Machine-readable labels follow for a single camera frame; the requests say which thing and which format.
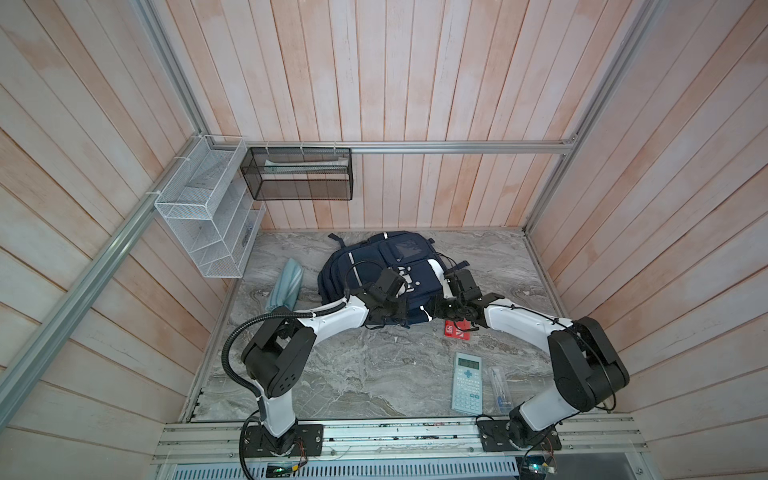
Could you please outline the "red small booklet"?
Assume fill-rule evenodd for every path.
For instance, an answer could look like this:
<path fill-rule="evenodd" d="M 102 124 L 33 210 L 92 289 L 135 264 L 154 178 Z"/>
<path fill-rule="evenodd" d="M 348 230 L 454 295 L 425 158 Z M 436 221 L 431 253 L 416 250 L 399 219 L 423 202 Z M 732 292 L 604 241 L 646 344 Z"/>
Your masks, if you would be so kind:
<path fill-rule="evenodd" d="M 466 320 L 445 320 L 443 330 L 444 336 L 448 338 L 469 341 L 471 338 L 471 327 L 472 324 Z"/>

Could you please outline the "light teal pencil pouch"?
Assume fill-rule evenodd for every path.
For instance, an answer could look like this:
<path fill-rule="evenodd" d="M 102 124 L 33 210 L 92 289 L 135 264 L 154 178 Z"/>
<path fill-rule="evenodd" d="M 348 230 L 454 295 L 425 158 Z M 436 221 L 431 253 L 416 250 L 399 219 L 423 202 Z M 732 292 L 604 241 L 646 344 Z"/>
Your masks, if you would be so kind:
<path fill-rule="evenodd" d="M 293 258 L 289 258 L 272 289 L 266 304 L 266 311 L 280 308 L 293 311 L 302 288 L 304 269 Z"/>

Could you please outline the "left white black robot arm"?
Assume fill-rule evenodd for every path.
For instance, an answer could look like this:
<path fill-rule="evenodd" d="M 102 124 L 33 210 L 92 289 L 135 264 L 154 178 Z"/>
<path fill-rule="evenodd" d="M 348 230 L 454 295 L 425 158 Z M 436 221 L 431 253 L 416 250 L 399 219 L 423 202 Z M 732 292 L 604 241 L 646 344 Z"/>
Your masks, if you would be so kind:
<path fill-rule="evenodd" d="M 368 321 L 405 320 L 410 273 L 385 268 L 374 282 L 347 286 L 342 297 L 321 307 L 293 312 L 278 308 L 265 316 L 241 353 L 247 388 L 257 397 L 263 431 L 275 440 L 297 424 L 292 388 L 300 379 L 314 346 Z"/>

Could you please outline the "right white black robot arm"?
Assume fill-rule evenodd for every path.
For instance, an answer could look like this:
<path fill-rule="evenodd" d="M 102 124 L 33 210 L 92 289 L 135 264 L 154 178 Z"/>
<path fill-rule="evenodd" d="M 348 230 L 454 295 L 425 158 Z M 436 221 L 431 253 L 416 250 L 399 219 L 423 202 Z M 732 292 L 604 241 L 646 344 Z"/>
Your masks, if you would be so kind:
<path fill-rule="evenodd" d="M 509 413 L 515 447 L 540 444 L 556 424 L 614 401 L 629 384 L 628 370 L 598 321 L 551 317 L 500 294 L 484 294 L 467 269 L 452 269 L 439 279 L 444 293 L 425 306 L 431 316 L 507 333 L 550 356 L 551 384 Z"/>

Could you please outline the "light blue calculator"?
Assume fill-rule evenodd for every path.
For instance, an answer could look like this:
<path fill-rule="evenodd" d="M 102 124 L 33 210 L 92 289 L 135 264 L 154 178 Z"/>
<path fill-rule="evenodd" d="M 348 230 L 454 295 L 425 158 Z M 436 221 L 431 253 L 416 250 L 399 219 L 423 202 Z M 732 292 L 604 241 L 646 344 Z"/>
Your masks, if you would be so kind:
<path fill-rule="evenodd" d="M 482 359 L 465 353 L 454 358 L 451 408 L 459 413 L 483 413 Z"/>

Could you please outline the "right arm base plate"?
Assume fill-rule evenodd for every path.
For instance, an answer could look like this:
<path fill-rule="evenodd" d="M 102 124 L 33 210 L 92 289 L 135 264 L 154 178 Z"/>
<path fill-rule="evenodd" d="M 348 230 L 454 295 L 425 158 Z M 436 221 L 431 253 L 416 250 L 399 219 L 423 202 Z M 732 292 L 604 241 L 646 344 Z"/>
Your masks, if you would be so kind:
<path fill-rule="evenodd" d="M 484 452 L 525 453 L 529 449 L 545 452 L 559 451 L 562 442 L 553 426 L 533 431 L 517 420 L 481 417 L 475 421 Z"/>

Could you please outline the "black mesh wall basket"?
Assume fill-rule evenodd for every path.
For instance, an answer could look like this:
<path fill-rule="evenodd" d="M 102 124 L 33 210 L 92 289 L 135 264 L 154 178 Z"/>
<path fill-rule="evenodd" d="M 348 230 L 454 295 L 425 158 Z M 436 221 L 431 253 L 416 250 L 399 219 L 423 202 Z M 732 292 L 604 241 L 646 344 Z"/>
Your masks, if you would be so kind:
<path fill-rule="evenodd" d="M 240 172 L 256 201 L 350 201 L 352 153 L 347 148 L 250 147 Z"/>

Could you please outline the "aluminium front rail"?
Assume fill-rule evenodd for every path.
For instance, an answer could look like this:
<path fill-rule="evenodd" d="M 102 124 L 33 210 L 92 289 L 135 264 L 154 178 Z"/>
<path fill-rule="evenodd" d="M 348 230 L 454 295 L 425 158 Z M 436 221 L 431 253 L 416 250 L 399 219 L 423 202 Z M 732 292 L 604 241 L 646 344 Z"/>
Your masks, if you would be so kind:
<path fill-rule="evenodd" d="M 238 422 L 171 424 L 151 479 L 658 479 L 635 421 L 586 414 L 556 426 L 532 450 L 507 445 L 488 417 L 325 420 L 286 456 L 239 458 Z"/>

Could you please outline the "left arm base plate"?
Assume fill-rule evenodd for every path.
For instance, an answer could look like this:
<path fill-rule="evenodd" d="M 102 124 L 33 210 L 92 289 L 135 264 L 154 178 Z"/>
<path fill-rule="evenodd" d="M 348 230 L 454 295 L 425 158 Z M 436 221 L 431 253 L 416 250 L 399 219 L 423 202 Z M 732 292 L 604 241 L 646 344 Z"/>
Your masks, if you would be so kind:
<path fill-rule="evenodd" d="M 260 424 L 248 425 L 241 431 L 238 450 L 242 458 L 319 456 L 323 437 L 322 424 L 296 424 L 281 437 Z"/>

